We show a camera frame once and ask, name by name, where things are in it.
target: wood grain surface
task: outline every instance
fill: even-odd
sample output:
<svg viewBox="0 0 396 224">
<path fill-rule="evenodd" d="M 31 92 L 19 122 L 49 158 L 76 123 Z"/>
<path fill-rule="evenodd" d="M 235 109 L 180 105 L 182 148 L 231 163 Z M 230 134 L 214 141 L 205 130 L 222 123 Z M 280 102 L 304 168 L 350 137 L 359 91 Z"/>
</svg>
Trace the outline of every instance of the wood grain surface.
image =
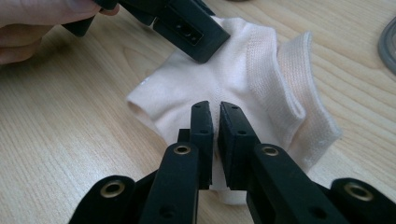
<svg viewBox="0 0 396 224">
<path fill-rule="evenodd" d="M 206 0 L 219 17 L 272 26 L 279 42 L 313 33 L 320 97 L 344 135 L 309 172 L 372 184 L 396 201 L 396 78 L 378 38 L 393 0 Z M 134 118 L 126 95 L 174 47 L 127 11 L 96 16 L 86 36 L 53 28 L 38 53 L 0 66 L 0 223 L 67 223 L 108 175 L 135 180 L 158 168 L 164 141 Z M 200 193 L 198 223 L 251 223 L 246 206 Z"/>
</svg>

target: human finger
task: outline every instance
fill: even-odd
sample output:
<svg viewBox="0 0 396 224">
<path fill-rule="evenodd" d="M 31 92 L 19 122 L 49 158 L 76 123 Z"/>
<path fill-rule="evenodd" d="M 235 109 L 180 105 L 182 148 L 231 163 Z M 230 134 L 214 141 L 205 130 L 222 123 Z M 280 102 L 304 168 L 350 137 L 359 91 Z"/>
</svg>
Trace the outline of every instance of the human finger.
<svg viewBox="0 0 396 224">
<path fill-rule="evenodd" d="M 31 58 L 38 49 L 40 42 L 41 38 L 27 46 L 0 48 L 0 64 L 17 63 Z"/>
<path fill-rule="evenodd" d="M 13 24 L 0 28 L 0 48 L 27 46 L 45 35 L 52 26 Z"/>
</svg>

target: black plastic part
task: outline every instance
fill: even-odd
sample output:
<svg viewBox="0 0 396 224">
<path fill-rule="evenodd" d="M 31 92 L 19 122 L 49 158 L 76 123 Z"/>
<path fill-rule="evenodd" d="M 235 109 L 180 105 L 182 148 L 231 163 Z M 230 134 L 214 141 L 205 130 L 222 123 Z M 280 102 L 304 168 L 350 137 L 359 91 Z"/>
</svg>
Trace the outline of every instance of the black plastic part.
<svg viewBox="0 0 396 224">
<path fill-rule="evenodd" d="M 195 223 L 198 204 L 198 148 L 169 146 L 151 186 L 139 223 Z"/>
<path fill-rule="evenodd" d="M 123 223 L 134 188 L 135 182 L 126 176 L 113 175 L 100 180 L 79 203 L 69 223 Z"/>
<path fill-rule="evenodd" d="M 230 37 L 191 0 L 171 0 L 158 14 L 153 29 L 198 63 L 206 63 Z"/>
<path fill-rule="evenodd" d="M 218 144 L 226 183 L 230 189 L 248 188 L 248 157 L 259 143 L 242 109 L 221 102 Z"/>
<path fill-rule="evenodd" d="M 98 6 L 104 10 L 112 10 L 116 7 L 118 0 L 93 0 Z M 87 34 L 88 29 L 93 21 L 94 17 L 90 17 L 82 21 L 74 21 L 67 24 L 63 24 L 63 27 L 75 36 L 82 37 Z"/>
<path fill-rule="evenodd" d="M 276 211 L 275 223 L 348 223 L 281 147 L 257 145 L 251 167 L 260 187 L 249 191 L 266 196 Z"/>
<path fill-rule="evenodd" d="M 136 182 L 134 196 L 129 202 L 127 213 L 124 215 L 124 223 L 138 223 L 156 174 L 157 171 L 154 171 L 153 173 L 146 175 L 144 178 Z"/>
<path fill-rule="evenodd" d="M 326 189 L 281 147 L 260 144 L 240 107 L 222 102 L 219 128 L 227 184 L 247 191 L 254 223 L 396 223 L 396 204 L 372 186 L 344 178 Z M 200 102 L 157 172 L 136 183 L 118 175 L 99 181 L 70 223 L 196 223 L 199 188 L 211 180 L 212 139 L 209 102 Z"/>
<path fill-rule="evenodd" d="M 209 189 L 212 184 L 213 122 L 209 102 L 191 107 L 190 143 L 199 148 L 199 189 Z"/>
<path fill-rule="evenodd" d="M 351 223 L 396 223 L 396 205 L 367 183 L 353 178 L 334 180 L 329 196 Z"/>
<path fill-rule="evenodd" d="M 98 6 L 104 10 L 113 10 L 119 0 L 93 0 Z"/>
<path fill-rule="evenodd" d="M 90 28 L 93 18 L 94 17 L 90 17 L 86 20 L 74 21 L 67 24 L 63 24 L 63 27 L 73 35 L 82 37 L 87 33 L 88 28 Z"/>
</svg>

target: screw hole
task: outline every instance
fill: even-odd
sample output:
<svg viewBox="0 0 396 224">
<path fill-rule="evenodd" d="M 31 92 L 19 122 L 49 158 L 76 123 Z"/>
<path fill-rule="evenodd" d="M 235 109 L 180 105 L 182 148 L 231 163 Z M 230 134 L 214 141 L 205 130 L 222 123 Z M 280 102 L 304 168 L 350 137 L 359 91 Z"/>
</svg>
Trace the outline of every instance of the screw hole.
<svg viewBox="0 0 396 224">
<path fill-rule="evenodd" d="M 120 180 L 107 182 L 100 190 L 104 198 L 114 198 L 119 196 L 125 190 L 125 185 Z"/>
</svg>

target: human hand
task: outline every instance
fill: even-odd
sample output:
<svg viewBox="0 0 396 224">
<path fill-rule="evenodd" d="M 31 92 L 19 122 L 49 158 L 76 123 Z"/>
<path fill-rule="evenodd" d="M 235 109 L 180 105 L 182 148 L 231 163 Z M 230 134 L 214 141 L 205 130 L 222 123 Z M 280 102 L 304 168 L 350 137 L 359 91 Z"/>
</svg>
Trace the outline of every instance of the human hand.
<svg viewBox="0 0 396 224">
<path fill-rule="evenodd" d="M 0 64 L 33 56 L 54 25 L 81 21 L 101 8 L 93 0 L 3 0 L 0 7 Z M 115 15 L 120 7 L 102 14 Z"/>
</svg>

